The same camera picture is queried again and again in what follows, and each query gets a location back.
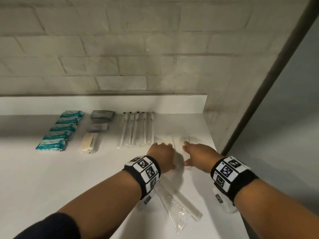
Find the brick wall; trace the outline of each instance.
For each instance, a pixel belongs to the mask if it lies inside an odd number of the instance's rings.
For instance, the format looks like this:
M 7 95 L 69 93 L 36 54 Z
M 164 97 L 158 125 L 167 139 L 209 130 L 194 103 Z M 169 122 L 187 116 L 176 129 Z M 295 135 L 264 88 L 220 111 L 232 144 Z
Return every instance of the brick wall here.
M 309 0 L 0 0 L 0 95 L 208 94 L 220 151 Z

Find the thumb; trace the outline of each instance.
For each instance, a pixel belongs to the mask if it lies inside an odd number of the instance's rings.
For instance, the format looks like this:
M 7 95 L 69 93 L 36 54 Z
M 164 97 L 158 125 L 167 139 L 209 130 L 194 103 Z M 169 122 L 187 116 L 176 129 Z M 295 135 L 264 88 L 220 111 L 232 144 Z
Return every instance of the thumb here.
M 188 141 L 185 141 L 184 142 L 184 145 L 182 146 L 182 148 L 183 148 L 183 150 L 186 152 L 186 153 L 188 153 L 188 154 L 190 154 L 190 152 L 189 152 L 189 147 L 190 147 L 190 143 L 188 142 Z
M 192 160 L 191 159 L 188 159 L 184 162 L 184 165 L 185 166 L 193 166 L 193 163 L 192 163 Z

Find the person's left arm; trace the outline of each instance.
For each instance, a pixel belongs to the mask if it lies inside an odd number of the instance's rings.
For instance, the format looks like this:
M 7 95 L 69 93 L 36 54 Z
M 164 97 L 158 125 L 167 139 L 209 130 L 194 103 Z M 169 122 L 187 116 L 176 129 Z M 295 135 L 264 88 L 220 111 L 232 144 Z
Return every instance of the person's left arm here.
M 153 157 L 159 164 L 161 173 L 165 173 L 175 168 L 174 153 L 171 144 L 155 143 L 147 155 Z M 109 238 L 140 201 L 141 196 L 141 186 L 133 176 L 127 171 L 118 172 L 70 201 L 59 209 L 57 214 L 51 215 L 64 217 L 65 223 L 62 219 L 44 223 L 49 216 L 20 233 L 16 239 L 30 238 L 30 235 L 39 239 L 91 239 L 102 236 Z M 76 227 L 77 230 L 68 229 L 70 226 Z

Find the person's right arm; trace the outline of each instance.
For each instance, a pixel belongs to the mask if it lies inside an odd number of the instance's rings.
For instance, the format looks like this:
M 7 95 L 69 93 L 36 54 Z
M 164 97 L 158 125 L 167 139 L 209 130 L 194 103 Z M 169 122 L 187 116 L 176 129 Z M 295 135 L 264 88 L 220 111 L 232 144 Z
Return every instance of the person's right arm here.
M 210 173 L 223 156 L 203 144 L 184 143 L 190 154 L 186 166 L 194 166 Z M 234 204 L 248 224 L 262 239 L 312 239 L 319 236 L 319 218 L 311 211 L 256 179 L 235 196 Z

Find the person's left hand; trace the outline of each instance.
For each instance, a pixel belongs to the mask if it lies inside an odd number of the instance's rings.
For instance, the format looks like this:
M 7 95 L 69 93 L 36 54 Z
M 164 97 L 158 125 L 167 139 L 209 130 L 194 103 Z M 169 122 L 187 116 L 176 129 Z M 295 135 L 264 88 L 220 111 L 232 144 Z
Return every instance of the person's left hand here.
M 152 144 L 146 155 L 153 157 L 159 164 L 161 173 L 166 173 L 171 169 L 175 169 L 176 165 L 173 163 L 173 158 L 175 154 L 175 149 L 172 144 L 166 145 L 161 143 L 160 145 L 156 143 Z

